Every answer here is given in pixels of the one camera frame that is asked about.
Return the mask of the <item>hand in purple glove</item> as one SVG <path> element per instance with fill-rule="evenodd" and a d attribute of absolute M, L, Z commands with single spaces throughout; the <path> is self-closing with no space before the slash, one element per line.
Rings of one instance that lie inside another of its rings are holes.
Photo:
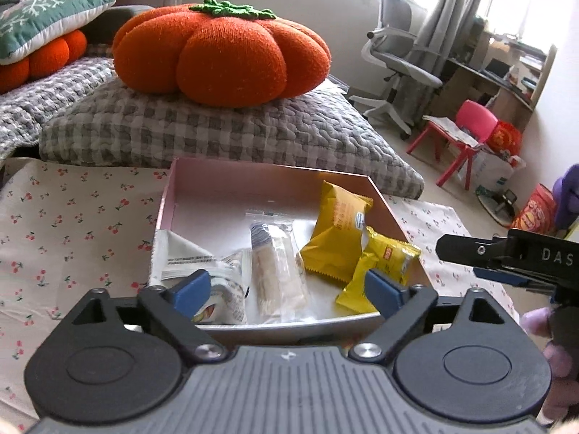
<path fill-rule="evenodd" d="M 543 405 L 543 415 L 548 420 L 559 421 L 571 407 L 578 404 L 578 381 L 570 375 L 573 369 L 571 355 L 551 341 L 550 314 L 548 307 L 528 311 L 520 318 L 520 324 L 528 334 L 550 339 L 544 356 L 550 364 L 554 380 Z"/>

